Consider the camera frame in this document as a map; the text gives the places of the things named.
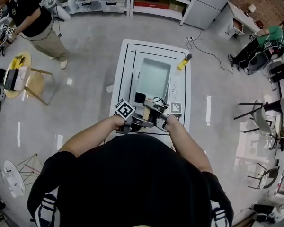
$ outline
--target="white cord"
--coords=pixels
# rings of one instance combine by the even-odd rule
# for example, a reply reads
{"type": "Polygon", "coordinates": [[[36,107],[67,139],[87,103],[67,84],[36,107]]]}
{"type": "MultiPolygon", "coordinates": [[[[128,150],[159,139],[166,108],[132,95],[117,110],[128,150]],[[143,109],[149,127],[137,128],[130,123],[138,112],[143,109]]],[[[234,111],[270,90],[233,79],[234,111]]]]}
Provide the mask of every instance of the white cord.
{"type": "Polygon", "coordinates": [[[190,43],[190,41],[189,41],[189,39],[187,39],[187,43],[186,44],[171,44],[171,45],[182,45],[182,46],[186,46],[188,49],[192,49],[193,48],[193,46],[191,45],[191,43],[190,43]]]}

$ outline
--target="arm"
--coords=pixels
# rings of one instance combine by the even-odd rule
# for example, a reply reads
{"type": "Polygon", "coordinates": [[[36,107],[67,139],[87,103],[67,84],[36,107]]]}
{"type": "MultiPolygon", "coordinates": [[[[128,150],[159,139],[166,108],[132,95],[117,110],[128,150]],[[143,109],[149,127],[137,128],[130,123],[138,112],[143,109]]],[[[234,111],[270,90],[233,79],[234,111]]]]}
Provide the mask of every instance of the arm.
{"type": "Polygon", "coordinates": [[[213,173],[209,160],[201,147],[193,140],[179,120],[171,115],[167,118],[167,131],[175,146],[176,152],[201,172],[213,173]]]}
{"type": "Polygon", "coordinates": [[[25,30],[28,26],[30,26],[37,18],[39,18],[41,15],[40,8],[37,8],[35,12],[32,13],[32,15],[27,16],[26,19],[16,28],[15,32],[16,34],[21,33],[23,30],[25,30]]]}
{"type": "Polygon", "coordinates": [[[256,34],[257,36],[262,36],[262,35],[269,35],[270,32],[269,32],[269,29],[267,28],[267,29],[262,29],[262,30],[260,30],[259,32],[256,32],[255,34],[256,34]]]}
{"type": "Polygon", "coordinates": [[[79,157],[86,151],[100,145],[116,128],[124,125],[120,116],[106,118],[71,137],[59,151],[68,151],[79,157]]]}

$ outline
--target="hand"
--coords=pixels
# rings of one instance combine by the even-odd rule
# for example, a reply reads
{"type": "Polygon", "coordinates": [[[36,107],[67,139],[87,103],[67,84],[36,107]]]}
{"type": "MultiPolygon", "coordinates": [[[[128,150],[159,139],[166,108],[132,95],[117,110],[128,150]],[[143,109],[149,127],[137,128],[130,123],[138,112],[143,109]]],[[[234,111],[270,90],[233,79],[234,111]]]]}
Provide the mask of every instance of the hand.
{"type": "Polygon", "coordinates": [[[179,123],[178,118],[171,114],[170,116],[168,116],[167,120],[166,120],[166,130],[169,132],[174,126],[176,126],[179,123]]]}
{"type": "Polygon", "coordinates": [[[257,34],[256,34],[256,33],[252,33],[252,34],[249,36],[249,39],[250,39],[250,40],[253,40],[253,39],[255,39],[255,38],[257,38],[257,34]]]}
{"type": "Polygon", "coordinates": [[[118,130],[121,126],[125,125],[124,119],[119,115],[114,115],[110,117],[112,119],[113,127],[118,130]]]}

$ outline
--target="white box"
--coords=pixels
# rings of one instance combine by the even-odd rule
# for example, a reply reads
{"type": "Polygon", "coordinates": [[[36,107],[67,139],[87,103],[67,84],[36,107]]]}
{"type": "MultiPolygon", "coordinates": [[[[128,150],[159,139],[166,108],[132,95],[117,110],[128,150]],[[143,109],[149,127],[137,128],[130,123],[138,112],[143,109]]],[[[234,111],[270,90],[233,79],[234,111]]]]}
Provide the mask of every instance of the white box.
{"type": "Polygon", "coordinates": [[[126,0],[99,0],[103,12],[123,13],[126,7],[126,0]]]}

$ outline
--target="power cable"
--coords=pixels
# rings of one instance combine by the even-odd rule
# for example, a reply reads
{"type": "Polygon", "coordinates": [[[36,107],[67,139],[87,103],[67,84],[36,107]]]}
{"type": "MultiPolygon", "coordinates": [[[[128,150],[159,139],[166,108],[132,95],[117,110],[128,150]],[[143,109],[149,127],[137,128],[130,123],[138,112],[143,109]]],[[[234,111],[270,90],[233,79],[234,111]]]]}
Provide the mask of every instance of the power cable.
{"type": "Polygon", "coordinates": [[[205,54],[208,54],[208,55],[213,55],[215,58],[217,58],[217,59],[219,60],[220,67],[221,67],[223,70],[226,70],[226,71],[230,72],[231,74],[233,74],[233,68],[231,68],[231,69],[232,69],[232,72],[231,72],[230,70],[228,70],[228,69],[223,68],[223,67],[222,67],[222,63],[221,63],[221,60],[220,60],[216,55],[210,54],[210,53],[207,53],[207,52],[204,52],[204,51],[200,50],[200,49],[195,45],[194,40],[192,41],[192,43],[194,44],[195,48],[197,48],[199,51],[201,51],[201,52],[203,52],[203,53],[205,53],[205,54]]]}

